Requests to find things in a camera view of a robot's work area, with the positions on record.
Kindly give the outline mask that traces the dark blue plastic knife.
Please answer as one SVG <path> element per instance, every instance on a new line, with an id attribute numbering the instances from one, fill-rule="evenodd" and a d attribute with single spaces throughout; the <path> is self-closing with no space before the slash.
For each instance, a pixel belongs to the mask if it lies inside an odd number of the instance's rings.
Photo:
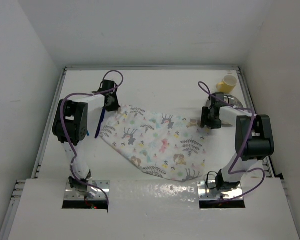
<path id="1" fill-rule="evenodd" d="M 98 125 L 97 125 L 97 129 L 96 129 L 96 132 L 95 132 L 95 136 L 94 138 L 97 139 L 99 134 L 100 134 L 100 131 L 101 131 L 101 126 L 102 126 L 102 123 L 104 121 L 104 118 L 105 118 L 105 113 L 106 113 L 106 109 L 105 107 L 102 108 L 102 111 L 101 111 L 101 114 L 100 114 L 100 118 L 99 118 L 99 122 L 98 122 Z"/>

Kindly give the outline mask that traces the grey reindeer plate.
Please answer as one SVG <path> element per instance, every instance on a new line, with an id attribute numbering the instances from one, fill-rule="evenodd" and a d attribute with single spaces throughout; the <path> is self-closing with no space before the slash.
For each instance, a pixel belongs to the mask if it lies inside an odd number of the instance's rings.
<path id="1" fill-rule="evenodd" d="M 241 101 L 238 99 L 238 98 L 236 98 L 235 96 L 233 96 L 233 95 L 231 95 L 231 94 L 228 94 L 228 93 L 224 93 L 223 94 L 223 100 L 225 101 L 225 102 L 227 102 L 228 104 L 230 104 L 230 105 L 233 105 L 233 106 L 236 106 L 236 107 L 238 107 L 238 108 L 243 108 L 244 106 L 243 106 L 243 104 L 241 103 Z M 205 107 L 210 107 L 211 106 L 211 100 L 210 100 L 210 97 L 208 97 L 208 100 L 206 101 L 206 103 L 205 103 Z M 225 121 L 222 121 L 221 122 L 221 125 L 223 126 L 223 127 L 231 127 L 231 125 L 230 124 L 228 124 L 227 122 L 225 122 Z"/>

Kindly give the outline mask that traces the yellow mug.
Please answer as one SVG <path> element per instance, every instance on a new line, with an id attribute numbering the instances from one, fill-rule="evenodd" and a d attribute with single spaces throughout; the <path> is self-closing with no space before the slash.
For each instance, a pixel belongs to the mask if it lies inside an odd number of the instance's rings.
<path id="1" fill-rule="evenodd" d="M 216 85 L 216 89 L 225 94 L 230 94 L 236 87 L 238 80 L 233 75 L 226 75 L 221 82 Z"/>

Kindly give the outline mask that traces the patterned cloth placemat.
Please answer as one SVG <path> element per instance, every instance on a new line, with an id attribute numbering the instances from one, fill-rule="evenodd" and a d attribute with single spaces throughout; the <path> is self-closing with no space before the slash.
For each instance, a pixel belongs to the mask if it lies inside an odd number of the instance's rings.
<path id="1" fill-rule="evenodd" d="M 210 129 L 197 119 L 125 105 L 99 136 L 145 174 L 178 182 L 204 175 Z"/>

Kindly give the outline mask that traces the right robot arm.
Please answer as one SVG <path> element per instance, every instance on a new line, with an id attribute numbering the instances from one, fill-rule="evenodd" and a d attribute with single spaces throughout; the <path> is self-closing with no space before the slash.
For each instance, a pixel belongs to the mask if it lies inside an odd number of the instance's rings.
<path id="1" fill-rule="evenodd" d="M 229 104 L 221 92 L 209 94 L 208 101 L 209 106 L 204 106 L 201 112 L 202 128 L 217 130 L 223 122 L 235 127 L 235 154 L 215 177 L 217 191 L 230 191 L 239 186 L 245 174 L 258 170 L 252 168 L 257 161 L 274 153 L 271 120 L 268 115 Z"/>

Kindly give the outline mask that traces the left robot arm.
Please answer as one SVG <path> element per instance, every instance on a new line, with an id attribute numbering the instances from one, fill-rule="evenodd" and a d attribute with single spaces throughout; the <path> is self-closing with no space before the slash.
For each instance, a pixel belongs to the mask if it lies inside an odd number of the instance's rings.
<path id="1" fill-rule="evenodd" d="M 68 180 L 73 188 L 86 191 L 101 189 L 92 183 L 92 173 L 85 158 L 83 142 L 90 134 L 89 117 L 92 113 L 97 112 L 101 119 L 105 111 L 119 109 L 117 91 L 122 84 L 104 79 L 97 91 L 71 93 L 58 103 L 52 133 L 65 151 L 69 168 Z"/>

